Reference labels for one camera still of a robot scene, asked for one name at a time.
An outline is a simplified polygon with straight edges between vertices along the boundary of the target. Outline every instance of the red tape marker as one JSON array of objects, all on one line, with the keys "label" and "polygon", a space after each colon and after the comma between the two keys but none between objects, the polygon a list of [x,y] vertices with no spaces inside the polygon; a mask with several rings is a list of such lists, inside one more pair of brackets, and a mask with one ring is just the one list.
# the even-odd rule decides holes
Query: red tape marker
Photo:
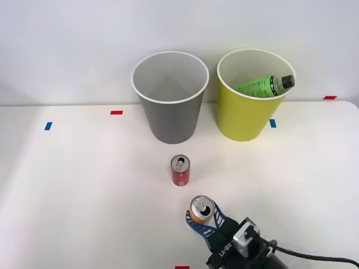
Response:
[{"label": "red tape marker", "polygon": [[123,111],[122,110],[111,110],[111,115],[122,115]]},{"label": "red tape marker", "polygon": [[332,95],[327,95],[325,98],[323,98],[324,100],[334,100],[335,98],[337,98],[337,96],[332,96]]}]

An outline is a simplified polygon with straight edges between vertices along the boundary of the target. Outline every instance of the black cable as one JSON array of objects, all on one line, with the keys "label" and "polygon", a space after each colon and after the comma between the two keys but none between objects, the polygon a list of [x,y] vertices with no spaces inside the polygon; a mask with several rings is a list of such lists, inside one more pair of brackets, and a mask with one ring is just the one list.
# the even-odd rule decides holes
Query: black cable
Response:
[{"label": "black cable", "polygon": [[307,255],[307,254],[302,254],[302,253],[298,253],[298,252],[294,252],[294,251],[289,251],[285,248],[281,248],[275,244],[268,242],[267,240],[263,239],[259,235],[257,237],[267,246],[272,247],[273,249],[276,249],[276,250],[283,252],[287,255],[291,255],[291,256],[295,256],[295,257],[303,258],[303,259],[312,259],[314,261],[351,263],[352,265],[355,265],[357,268],[359,268],[359,263],[357,263],[356,261],[354,261],[352,259]]}]

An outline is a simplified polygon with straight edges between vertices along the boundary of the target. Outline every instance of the red soda can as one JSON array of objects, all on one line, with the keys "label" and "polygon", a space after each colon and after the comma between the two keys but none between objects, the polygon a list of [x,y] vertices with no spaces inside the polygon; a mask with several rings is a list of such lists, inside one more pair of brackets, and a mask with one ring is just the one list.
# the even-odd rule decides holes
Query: red soda can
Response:
[{"label": "red soda can", "polygon": [[184,186],[190,181],[190,159],[185,155],[176,155],[171,160],[172,181],[177,186]]}]

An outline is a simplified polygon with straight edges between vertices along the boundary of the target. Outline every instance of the tape marker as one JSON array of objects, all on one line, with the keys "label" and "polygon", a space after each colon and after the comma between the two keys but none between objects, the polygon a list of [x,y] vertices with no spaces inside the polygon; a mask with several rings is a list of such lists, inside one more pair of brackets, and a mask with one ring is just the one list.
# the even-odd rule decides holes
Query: tape marker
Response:
[{"label": "tape marker", "polygon": [[276,127],[277,127],[277,125],[276,125],[274,119],[270,119],[270,120],[269,120],[269,123],[270,123],[270,126],[271,126],[272,128],[276,128]]},{"label": "tape marker", "polygon": [[327,95],[325,98],[323,98],[324,100],[334,100],[335,98],[337,98],[337,96],[333,96],[333,95]]},{"label": "tape marker", "polygon": [[111,115],[122,115],[123,111],[122,110],[111,110]]},{"label": "tape marker", "polygon": [[45,131],[49,131],[51,128],[52,122],[48,122],[45,126]]}]

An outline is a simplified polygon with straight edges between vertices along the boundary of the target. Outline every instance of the soda can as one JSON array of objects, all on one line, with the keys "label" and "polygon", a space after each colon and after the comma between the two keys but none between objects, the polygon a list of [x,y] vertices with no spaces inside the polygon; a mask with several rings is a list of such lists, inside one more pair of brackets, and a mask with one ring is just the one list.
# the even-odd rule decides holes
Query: soda can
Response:
[{"label": "soda can", "polygon": [[190,181],[190,159],[185,155],[176,155],[171,160],[172,181],[177,186],[184,186]]},{"label": "soda can", "polygon": [[207,196],[198,195],[191,201],[190,216],[193,221],[204,223],[214,214],[214,202]]}]

